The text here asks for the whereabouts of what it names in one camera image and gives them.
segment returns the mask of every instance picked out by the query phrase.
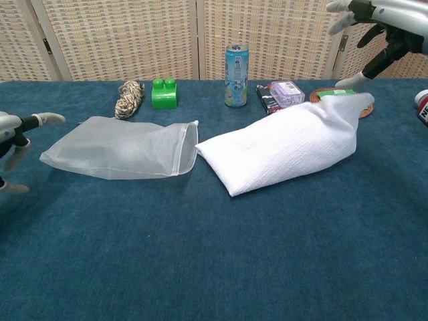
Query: blue carpet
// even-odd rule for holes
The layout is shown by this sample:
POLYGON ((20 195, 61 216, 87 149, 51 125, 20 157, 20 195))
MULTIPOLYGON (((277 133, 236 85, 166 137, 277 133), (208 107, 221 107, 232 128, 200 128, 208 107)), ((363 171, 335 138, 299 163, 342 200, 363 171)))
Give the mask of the blue carpet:
MULTIPOLYGON (((0 320, 426 320, 428 80, 375 80, 357 152, 328 170, 230 198, 198 157, 187 175, 104 181, 38 161, 93 115, 113 116, 122 82, 0 84, 0 110, 59 112, 27 133, 29 156, 0 195, 0 320)), ((333 81, 296 81, 307 98, 333 81)), ((224 106, 221 81, 178 81, 179 107, 130 120, 199 120, 201 140, 265 116, 224 106)))

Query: white towel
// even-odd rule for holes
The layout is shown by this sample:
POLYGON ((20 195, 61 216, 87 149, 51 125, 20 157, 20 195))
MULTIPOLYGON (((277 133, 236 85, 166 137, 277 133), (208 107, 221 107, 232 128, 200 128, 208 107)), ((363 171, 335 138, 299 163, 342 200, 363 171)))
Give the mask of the white towel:
POLYGON ((331 167, 356 150, 370 94, 325 96, 196 145, 233 197, 331 167))

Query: round coaster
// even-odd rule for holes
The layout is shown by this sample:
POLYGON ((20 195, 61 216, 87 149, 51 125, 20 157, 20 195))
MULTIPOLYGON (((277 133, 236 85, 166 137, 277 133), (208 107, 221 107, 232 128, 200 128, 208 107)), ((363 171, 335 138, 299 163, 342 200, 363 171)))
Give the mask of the round coaster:
MULTIPOLYGON (((327 92, 330 90, 337 90, 337 88, 320 88, 320 89, 317 89, 310 94, 309 100, 311 102, 319 102, 320 97, 318 97, 318 93, 319 92, 327 92)), ((368 115, 370 115, 373 112, 373 109, 375 109, 373 104, 368 105, 368 107, 361 112, 360 118, 365 118, 368 115)))

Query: robotic arm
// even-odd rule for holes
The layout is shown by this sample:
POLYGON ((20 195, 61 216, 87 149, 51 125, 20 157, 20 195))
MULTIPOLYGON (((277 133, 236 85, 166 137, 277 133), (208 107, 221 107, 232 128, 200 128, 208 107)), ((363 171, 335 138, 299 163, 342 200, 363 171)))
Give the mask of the robotic arm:
POLYGON ((349 11, 330 29, 334 35, 350 25, 375 23, 360 40, 362 48, 377 35, 386 32, 388 46, 355 76, 341 80, 338 88, 355 89, 387 69, 408 52, 428 55, 428 3, 417 0, 335 0, 329 12, 349 11))

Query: hinge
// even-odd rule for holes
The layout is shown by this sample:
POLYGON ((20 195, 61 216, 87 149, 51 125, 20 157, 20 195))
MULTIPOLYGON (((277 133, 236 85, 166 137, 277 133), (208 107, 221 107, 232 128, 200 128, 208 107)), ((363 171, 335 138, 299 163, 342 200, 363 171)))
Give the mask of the hinge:
POLYGON ((51 46, 49 45, 49 42, 47 42, 47 39, 46 39, 46 38, 43 38, 43 43, 45 44, 45 47, 46 47, 47 53, 48 53, 49 55, 51 55, 51 54, 52 54, 51 46))
POLYGON ((345 51, 346 44, 348 43, 348 35, 343 35, 342 40, 340 40, 339 51, 345 51))

